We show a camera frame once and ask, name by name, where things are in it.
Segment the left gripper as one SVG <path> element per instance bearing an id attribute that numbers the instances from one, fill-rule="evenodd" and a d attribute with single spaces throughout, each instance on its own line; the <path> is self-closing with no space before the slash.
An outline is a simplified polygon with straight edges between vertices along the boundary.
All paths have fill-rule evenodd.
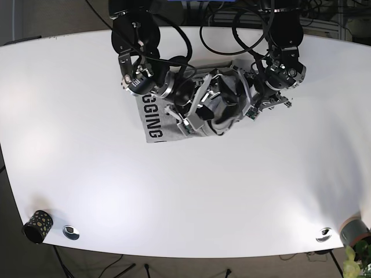
<path id="1" fill-rule="evenodd" d="M 237 65 L 232 65 L 237 78 L 235 90 L 238 103 L 238 120 L 247 117 L 256 120 L 266 109 L 272 110 L 277 105 L 290 108 L 292 103 L 281 95 L 280 90 L 270 89 L 255 72 L 247 72 Z"/>

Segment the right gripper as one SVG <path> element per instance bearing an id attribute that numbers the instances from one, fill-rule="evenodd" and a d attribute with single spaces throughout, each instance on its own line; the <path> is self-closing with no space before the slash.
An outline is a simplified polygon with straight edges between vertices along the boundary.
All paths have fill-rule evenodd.
<path id="1" fill-rule="evenodd" d="M 166 137 L 206 137 L 224 131 L 224 101 L 211 88 L 213 72 L 191 79 L 166 74 L 162 87 L 162 119 Z"/>

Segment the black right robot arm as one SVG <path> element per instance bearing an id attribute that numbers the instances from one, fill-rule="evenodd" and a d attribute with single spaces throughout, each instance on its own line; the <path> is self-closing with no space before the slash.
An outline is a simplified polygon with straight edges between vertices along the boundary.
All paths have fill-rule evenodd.
<path id="1" fill-rule="evenodd" d="M 191 42 L 181 28 L 158 14 L 160 1 L 109 1 L 113 20 L 111 42 L 118 53 L 122 87 L 134 96 L 150 95 L 166 101 L 164 110 L 176 120 L 185 136 L 219 134 L 213 126 L 214 112 L 203 103 L 212 75 L 197 84 L 197 69 L 189 65 Z M 155 19 L 173 27 L 185 42 L 187 53 L 162 59 L 158 46 L 160 29 Z"/>

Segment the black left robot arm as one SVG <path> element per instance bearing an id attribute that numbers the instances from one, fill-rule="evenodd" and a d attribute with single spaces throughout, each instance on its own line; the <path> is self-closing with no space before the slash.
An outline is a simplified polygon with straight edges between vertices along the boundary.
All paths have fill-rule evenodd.
<path id="1" fill-rule="evenodd" d="M 238 53 L 254 57 L 248 74 L 241 74 L 241 81 L 253 82 L 256 93 L 247 96 L 247 108 L 243 115 L 255 120 L 260 112 L 291 102 L 281 95 L 282 90 L 294 89 L 305 78 L 306 67 L 299 62 L 299 45 L 304 32 L 300 23 L 298 1 L 261 1 L 252 5 L 233 6 L 236 14 L 232 20 L 232 35 L 242 48 Z M 252 45 L 246 45 L 237 28 L 241 17 L 251 12 L 262 24 L 263 33 Z"/>

